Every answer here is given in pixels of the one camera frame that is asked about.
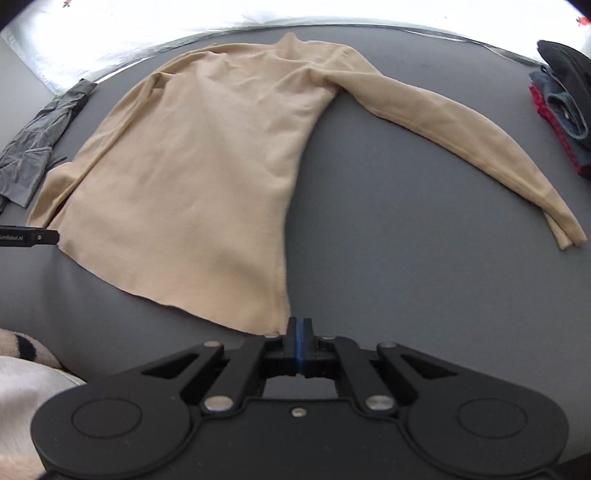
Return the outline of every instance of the folded gray garment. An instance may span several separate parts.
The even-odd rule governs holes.
[[[8,201],[27,207],[50,163],[53,145],[88,102],[96,84],[82,79],[55,97],[0,153],[0,212]]]

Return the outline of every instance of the sweater's right sleeve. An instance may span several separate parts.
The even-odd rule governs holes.
[[[381,118],[428,138],[538,205],[561,249],[587,238],[569,207],[527,153],[499,126],[467,106],[385,77],[345,47],[314,75],[348,90]]]

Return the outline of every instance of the white backdrop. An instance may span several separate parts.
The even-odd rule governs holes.
[[[262,25],[413,25],[540,60],[539,39],[582,49],[591,27],[566,0],[36,0],[2,38],[55,93],[179,39]]]

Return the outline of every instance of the stack of clothing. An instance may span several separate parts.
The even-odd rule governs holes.
[[[548,63],[530,73],[538,113],[554,128],[577,173],[591,180],[591,59],[546,40],[538,52]]]

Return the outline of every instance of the red garment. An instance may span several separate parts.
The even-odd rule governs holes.
[[[570,148],[570,145],[567,142],[566,137],[564,136],[564,132],[562,130],[562,127],[558,123],[558,120],[556,120],[556,117],[554,116],[552,111],[550,111],[550,109],[547,107],[546,102],[544,101],[544,95],[542,95],[542,92],[540,92],[540,89],[532,83],[530,85],[530,93],[534,99],[536,110],[538,111],[538,113],[541,116],[543,116],[546,120],[548,120],[548,123],[550,123],[550,125],[552,125],[552,128],[554,129],[554,131],[556,132],[556,135],[558,136],[558,140],[560,140],[560,143],[562,144],[562,146],[566,150],[566,153],[569,156],[570,161],[573,163],[574,169],[577,171],[577,173],[579,175],[587,176],[587,174],[588,174],[588,172],[586,171],[587,169],[581,168],[581,166],[579,165],[579,162],[577,161],[577,157],[573,153],[573,150]]]

